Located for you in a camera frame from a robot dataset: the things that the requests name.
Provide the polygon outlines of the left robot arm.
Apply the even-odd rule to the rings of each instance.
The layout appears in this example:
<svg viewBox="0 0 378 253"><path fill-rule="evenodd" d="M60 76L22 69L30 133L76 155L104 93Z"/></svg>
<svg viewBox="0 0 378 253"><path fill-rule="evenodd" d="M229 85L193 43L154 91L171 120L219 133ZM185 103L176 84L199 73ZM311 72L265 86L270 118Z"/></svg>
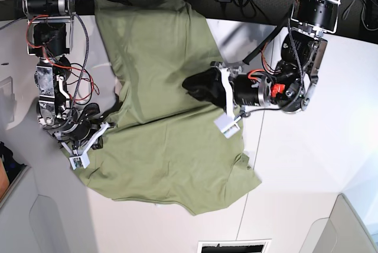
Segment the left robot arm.
<svg viewBox="0 0 378 253"><path fill-rule="evenodd" d="M337 30L341 0L294 0L275 29L241 62L214 61L186 78L194 99L222 108L233 121L255 111L306 110L318 83L327 41Z"/></svg>

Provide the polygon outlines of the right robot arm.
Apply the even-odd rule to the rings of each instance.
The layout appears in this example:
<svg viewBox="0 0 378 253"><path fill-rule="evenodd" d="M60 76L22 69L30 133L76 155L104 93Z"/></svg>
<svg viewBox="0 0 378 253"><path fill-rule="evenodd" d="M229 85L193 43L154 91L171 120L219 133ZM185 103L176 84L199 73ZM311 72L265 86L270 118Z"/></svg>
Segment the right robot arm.
<svg viewBox="0 0 378 253"><path fill-rule="evenodd" d="M103 147L106 127L95 117L99 93L85 64L70 63L75 0L23 0L28 18L28 54L38 57L34 75L38 87L37 119L74 158Z"/></svg>

